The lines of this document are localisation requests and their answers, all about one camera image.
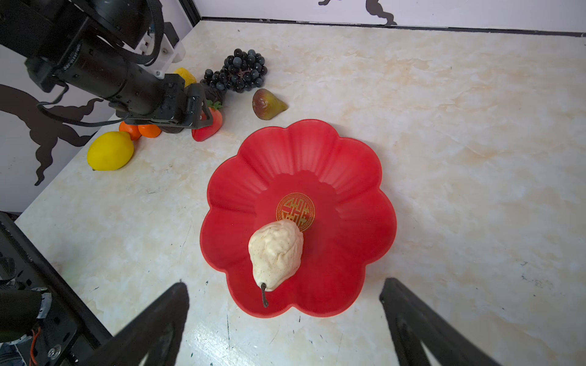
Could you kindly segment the red strawberry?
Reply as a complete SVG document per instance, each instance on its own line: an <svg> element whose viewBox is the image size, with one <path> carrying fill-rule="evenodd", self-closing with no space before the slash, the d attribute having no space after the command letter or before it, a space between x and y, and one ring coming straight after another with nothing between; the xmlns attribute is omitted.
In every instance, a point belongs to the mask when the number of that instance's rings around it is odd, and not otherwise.
<svg viewBox="0 0 586 366"><path fill-rule="evenodd" d="M205 141L209 137L216 134L222 128L224 123L224 118L221 114L221 108L223 108L221 102L212 102L207 100L207 104L208 109L212 113L212 125L197 130L192 130L192 138L196 142Z"/></svg>

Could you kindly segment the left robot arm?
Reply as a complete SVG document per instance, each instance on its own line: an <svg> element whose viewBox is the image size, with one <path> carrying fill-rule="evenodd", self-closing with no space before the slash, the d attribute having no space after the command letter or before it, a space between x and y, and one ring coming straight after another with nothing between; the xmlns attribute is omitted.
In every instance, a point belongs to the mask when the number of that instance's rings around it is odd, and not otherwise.
<svg viewBox="0 0 586 366"><path fill-rule="evenodd" d="M4 1L1 43L44 92L79 88L108 102L118 122L212 125L204 86L168 73L183 50L159 1Z"/></svg>

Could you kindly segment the cream white pear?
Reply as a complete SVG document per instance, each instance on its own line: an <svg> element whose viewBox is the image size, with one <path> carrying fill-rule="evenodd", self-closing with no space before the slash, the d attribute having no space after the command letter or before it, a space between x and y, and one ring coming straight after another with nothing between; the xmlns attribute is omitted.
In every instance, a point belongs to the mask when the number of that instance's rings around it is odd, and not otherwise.
<svg viewBox="0 0 586 366"><path fill-rule="evenodd" d="M269 306L266 293L293 276L302 261L304 236L294 221L283 219L257 230L248 243L253 279L261 290L262 305Z"/></svg>

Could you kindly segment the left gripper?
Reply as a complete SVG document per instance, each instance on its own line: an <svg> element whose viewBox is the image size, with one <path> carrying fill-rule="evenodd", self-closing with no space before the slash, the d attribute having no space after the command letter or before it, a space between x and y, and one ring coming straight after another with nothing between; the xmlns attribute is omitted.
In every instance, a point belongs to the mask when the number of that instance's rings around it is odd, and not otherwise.
<svg viewBox="0 0 586 366"><path fill-rule="evenodd" d="M126 95L124 121L130 125L153 124L161 128L200 130L213 125L204 86L186 86L183 77L168 74L164 79L143 76Z"/></svg>

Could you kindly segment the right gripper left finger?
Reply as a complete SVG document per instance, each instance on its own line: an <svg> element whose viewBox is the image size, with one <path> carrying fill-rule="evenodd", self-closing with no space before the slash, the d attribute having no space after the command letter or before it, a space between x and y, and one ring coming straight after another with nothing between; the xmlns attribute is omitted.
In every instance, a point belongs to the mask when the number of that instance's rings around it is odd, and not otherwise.
<svg viewBox="0 0 586 366"><path fill-rule="evenodd" d="M81 365L174 365L189 312L185 283L171 286Z"/></svg>

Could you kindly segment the red flower-shaped bowl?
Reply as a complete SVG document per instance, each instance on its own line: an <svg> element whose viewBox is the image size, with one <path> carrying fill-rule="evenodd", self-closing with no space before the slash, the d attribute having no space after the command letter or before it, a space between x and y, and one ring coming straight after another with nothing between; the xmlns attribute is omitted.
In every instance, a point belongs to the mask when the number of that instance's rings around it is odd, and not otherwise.
<svg viewBox="0 0 586 366"><path fill-rule="evenodd" d="M264 127L211 176L203 257L225 274L231 297L250 316L277 317L291 308L313 317L341 314L360 295L367 265L395 240L397 218L382 179L376 153L327 122ZM304 236L301 265L262 301L248 242L283 219Z"/></svg>

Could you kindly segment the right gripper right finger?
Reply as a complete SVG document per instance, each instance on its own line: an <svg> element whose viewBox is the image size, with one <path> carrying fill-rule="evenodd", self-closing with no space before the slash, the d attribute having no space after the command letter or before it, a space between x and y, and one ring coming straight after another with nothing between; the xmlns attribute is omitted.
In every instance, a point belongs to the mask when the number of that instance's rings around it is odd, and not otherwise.
<svg viewBox="0 0 586 366"><path fill-rule="evenodd" d="M379 296L400 365L429 365L426 349L441 365L496 365L415 293L387 278Z"/></svg>

